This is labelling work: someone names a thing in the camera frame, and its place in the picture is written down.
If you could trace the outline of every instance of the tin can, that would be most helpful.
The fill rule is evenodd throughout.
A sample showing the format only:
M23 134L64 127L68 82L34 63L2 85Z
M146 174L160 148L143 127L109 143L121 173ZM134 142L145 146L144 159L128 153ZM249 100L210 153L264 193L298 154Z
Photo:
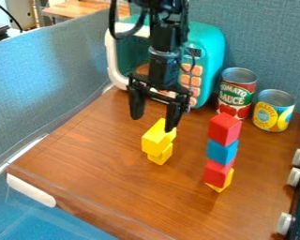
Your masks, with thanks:
M221 77L217 112L228 113L237 119L247 118L257 87L257 76L248 69L231 67L225 69Z
M267 89L258 95L253 124L266 131L281 132L287 129L293 116L295 98L277 89Z

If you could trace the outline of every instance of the wooden tabletop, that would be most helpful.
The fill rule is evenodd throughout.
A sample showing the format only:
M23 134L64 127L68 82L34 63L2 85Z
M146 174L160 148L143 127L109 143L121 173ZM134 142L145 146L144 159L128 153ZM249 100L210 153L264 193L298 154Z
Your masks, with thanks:
M61 19L73 19L81 16L89 15L101 10L109 9L110 4L104 2L82 2L82 1L67 1L62 4L46 7L42 10L45 15L53 16ZM119 16L125 18L130 15L128 6L118 7Z
M186 114L172 158L158 166L141 151L141 136L165 115L165 106L149 101L144 117L133 121L127 93L113 89L8 171L121 238L281 239L275 231L293 199L285 183L300 147L300 114L283 133L244 121L233 181L220 194L202 182L215 114L210 107Z

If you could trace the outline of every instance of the black cable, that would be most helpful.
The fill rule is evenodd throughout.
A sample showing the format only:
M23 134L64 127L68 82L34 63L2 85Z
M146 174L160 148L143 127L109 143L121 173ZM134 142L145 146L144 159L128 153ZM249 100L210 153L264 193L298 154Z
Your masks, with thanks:
M20 26L19 22L12 16L12 14L10 14L7 10L5 10L1 5L0 5L0 9L3 10L19 27L20 29L20 33L23 31L22 27Z
M123 39L123 38L127 38L129 36L134 35L135 33L137 33L144 24L144 20L145 17L148 13L146 8L142 8L140 17L137 21L137 23L133 26L132 29L124 32L124 33L115 33L115 16L116 16L116 1L117 0L112 0L111 1L111 5L110 5L110 13L109 13L109 30L111 35L113 36L114 39Z
M196 66L196 58L195 58L194 54L192 54L192 52L191 52L189 49L186 48L186 51L187 51L187 53L188 53L188 54L191 56L191 58L192 58L192 63L191 63L190 70L185 70L184 67L182 67L182 64L181 64L179 58L176 58L176 62L177 62L177 64L178 64L179 68L180 68L184 73L191 73L192 70L194 69L194 67Z

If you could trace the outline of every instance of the teal toy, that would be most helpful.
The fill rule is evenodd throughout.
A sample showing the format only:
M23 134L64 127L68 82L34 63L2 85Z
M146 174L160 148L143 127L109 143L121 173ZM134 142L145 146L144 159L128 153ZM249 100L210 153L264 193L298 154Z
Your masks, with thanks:
M138 17L139 15L133 15L125 19L119 23L117 29L128 30ZM184 73L180 70L180 84L192 91L191 107L200 108L212 94L223 66L225 37L218 28L210 24L190 22L189 26L188 41L183 47L182 66L185 69L190 68L191 55L195 56L196 65L191 73ZM109 76L114 85L119 88L126 89L128 74L149 61L148 28L149 21L147 20L140 32L124 41L115 41L109 32L106 34Z

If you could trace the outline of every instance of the wooden block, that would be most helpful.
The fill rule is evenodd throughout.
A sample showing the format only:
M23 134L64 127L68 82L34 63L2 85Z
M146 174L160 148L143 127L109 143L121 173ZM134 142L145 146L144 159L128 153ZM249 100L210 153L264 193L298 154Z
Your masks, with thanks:
M220 163L221 165L228 165L237 154L239 141L236 140L229 146L223 146L219 143L209 140L207 147L207 157Z
M142 151L152 157L159 157L176 137L176 127L171 132L165 132L166 119L159 119L142 136Z
M173 155L173 144L170 143L168 147L163 150L159 157L148 155L148 159L155 162L157 165L163 165Z
M226 189L233 181L233 174L234 174L234 169L231 169L228 173L228 176L227 176L227 179L226 179L226 182L225 182L225 186L223 188L221 187L215 187L211 184L206 184L207 186L209 186L210 188L212 188L214 191L220 193L222 192L224 189Z
M203 181L218 188L224 188L227 176L233 167L234 159L226 166L209 159L204 167Z
M215 142L228 146L239 138L242 122L222 112L210 120L208 136Z

